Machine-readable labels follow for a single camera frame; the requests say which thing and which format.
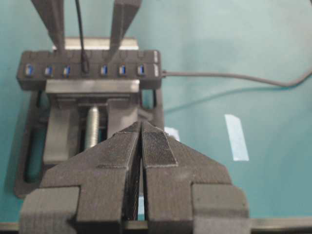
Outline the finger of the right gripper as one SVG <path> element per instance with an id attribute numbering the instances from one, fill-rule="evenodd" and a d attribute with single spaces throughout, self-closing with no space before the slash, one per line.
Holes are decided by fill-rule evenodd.
<path id="1" fill-rule="evenodd" d="M 121 42 L 140 7 L 140 0 L 114 1 L 108 62 L 113 59 L 119 50 Z"/>
<path id="2" fill-rule="evenodd" d="M 59 52 L 64 52 L 64 1 L 32 0 L 31 2 L 45 25 L 51 41 Z"/>

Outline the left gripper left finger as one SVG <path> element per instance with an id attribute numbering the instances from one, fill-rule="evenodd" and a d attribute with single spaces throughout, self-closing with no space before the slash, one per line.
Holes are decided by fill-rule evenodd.
<path id="1" fill-rule="evenodd" d="M 139 178 L 135 122 L 109 139 L 47 170 L 26 196 L 21 234 L 120 234 L 135 217 Z"/>

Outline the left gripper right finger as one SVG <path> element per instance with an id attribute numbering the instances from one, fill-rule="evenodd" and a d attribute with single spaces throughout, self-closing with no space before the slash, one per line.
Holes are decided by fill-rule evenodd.
<path id="1" fill-rule="evenodd" d="M 249 234 L 249 205 L 227 168 L 148 122 L 141 127 L 151 234 Z"/>

